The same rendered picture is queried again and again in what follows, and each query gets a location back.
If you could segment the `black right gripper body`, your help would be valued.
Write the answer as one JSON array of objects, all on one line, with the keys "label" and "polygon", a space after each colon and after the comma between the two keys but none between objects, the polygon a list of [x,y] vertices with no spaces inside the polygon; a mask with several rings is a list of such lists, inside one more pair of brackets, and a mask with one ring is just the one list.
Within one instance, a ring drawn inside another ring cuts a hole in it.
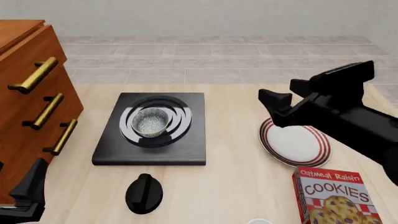
[{"label": "black right gripper body", "polygon": [[285,115],[272,117],[274,124],[286,126],[327,126],[338,120],[339,99],[335,96],[323,96],[317,93],[305,97]]}]

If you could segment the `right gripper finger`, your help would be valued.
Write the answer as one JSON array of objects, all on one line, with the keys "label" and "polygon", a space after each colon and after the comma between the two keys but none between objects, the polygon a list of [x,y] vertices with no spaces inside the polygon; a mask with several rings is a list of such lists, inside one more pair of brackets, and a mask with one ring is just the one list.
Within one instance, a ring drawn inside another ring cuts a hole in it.
[{"label": "right gripper finger", "polygon": [[308,80],[292,79],[289,89],[298,96],[309,96],[313,93]]},{"label": "right gripper finger", "polygon": [[276,93],[266,89],[258,91],[258,100],[266,108],[271,117],[275,115],[285,115],[292,107],[291,93]]}]

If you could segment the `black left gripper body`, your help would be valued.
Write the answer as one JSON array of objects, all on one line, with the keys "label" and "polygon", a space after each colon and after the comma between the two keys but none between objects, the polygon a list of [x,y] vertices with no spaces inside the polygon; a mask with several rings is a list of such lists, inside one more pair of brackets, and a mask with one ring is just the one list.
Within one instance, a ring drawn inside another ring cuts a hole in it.
[{"label": "black left gripper body", "polygon": [[0,205],[0,224],[39,222],[45,210],[44,203],[32,203],[27,207]]}]

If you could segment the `white plate with red rings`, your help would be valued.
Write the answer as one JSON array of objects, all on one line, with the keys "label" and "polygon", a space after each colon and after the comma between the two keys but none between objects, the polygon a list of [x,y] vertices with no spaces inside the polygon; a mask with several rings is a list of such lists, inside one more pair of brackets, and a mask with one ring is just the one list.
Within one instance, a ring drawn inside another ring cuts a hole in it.
[{"label": "white plate with red rings", "polygon": [[312,126],[280,128],[267,118],[258,136],[266,152],[288,166],[321,167],[332,156],[328,138]]}]

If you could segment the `flat black stove plate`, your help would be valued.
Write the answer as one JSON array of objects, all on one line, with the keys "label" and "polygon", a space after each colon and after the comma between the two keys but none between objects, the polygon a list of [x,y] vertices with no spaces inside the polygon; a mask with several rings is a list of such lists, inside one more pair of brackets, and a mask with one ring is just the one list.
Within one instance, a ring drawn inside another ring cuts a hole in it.
[{"label": "flat black stove plate", "polygon": [[[170,118],[156,138],[133,130],[133,117],[146,108],[162,109]],[[95,166],[205,165],[205,95],[121,93],[91,161]]]}]

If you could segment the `round black stove knob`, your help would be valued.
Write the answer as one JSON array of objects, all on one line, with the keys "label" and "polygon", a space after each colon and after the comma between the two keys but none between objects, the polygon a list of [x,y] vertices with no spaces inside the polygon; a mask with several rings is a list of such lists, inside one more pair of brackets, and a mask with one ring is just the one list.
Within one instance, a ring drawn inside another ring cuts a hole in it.
[{"label": "round black stove knob", "polygon": [[139,215],[153,212],[163,199],[160,182],[151,175],[142,173],[127,188],[125,201],[131,212]]}]

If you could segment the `black patterned bowl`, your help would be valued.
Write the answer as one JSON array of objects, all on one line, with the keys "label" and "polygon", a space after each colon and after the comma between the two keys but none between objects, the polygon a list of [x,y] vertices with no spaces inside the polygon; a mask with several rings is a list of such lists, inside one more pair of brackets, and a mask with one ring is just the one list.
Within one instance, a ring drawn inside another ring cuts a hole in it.
[{"label": "black patterned bowl", "polygon": [[144,138],[156,138],[165,132],[170,118],[160,108],[146,108],[132,117],[132,129]]}]

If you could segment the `oatmeal raisin cookies box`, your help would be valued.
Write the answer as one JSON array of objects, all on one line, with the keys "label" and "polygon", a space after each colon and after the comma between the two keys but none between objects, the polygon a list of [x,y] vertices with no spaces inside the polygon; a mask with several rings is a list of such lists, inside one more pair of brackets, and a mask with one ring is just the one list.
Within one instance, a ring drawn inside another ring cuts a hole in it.
[{"label": "oatmeal raisin cookies box", "polygon": [[359,173],[297,167],[292,180],[302,224],[383,224]]}]

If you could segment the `wooden cabinet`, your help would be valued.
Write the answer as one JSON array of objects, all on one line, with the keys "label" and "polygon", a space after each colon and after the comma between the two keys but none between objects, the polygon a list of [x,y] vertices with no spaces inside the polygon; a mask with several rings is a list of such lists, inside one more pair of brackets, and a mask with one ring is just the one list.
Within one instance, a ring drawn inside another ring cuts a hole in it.
[{"label": "wooden cabinet", "polygon": [[47,25],[43,20],[0,20],[0,55]]}]

